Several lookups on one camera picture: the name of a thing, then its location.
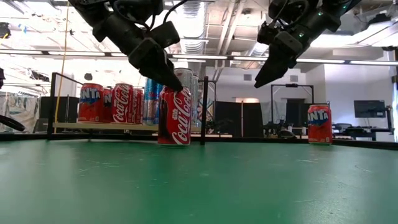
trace computer screen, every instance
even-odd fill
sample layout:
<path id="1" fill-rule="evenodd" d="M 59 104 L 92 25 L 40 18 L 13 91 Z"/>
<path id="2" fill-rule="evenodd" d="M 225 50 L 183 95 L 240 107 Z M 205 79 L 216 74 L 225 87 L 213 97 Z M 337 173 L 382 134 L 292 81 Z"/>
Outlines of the computer screen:
<path id="1" fill-rule="evenodd" d="M 384 100 L 355 100 L 355 118 L 385 118 Z"/>

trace green tabletop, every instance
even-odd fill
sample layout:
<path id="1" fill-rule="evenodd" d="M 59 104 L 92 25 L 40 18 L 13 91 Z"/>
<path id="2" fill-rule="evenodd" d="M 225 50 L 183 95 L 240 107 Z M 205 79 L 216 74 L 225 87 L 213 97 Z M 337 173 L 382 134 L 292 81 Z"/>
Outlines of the green tabletop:
<path id="1" fill-rule="evenodd" d="M 398 152 L 0 143 L 0 223 L 398 223 Z"/>

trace shelf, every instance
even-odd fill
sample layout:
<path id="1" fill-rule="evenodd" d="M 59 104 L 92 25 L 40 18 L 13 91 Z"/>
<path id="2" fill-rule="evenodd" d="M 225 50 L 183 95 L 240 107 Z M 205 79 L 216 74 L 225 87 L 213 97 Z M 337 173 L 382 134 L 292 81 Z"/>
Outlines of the shelf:
<path id="1" fill-rule="evenodd" d="M 53 127 L 70 128 L 70 129 L 113 129 L 113 130 L 157 131 L 158 125 L 108 124 L 108 123 L 53 123 Z M 200 133 L 200 128 L 192 127 L 191 132 Z"/>

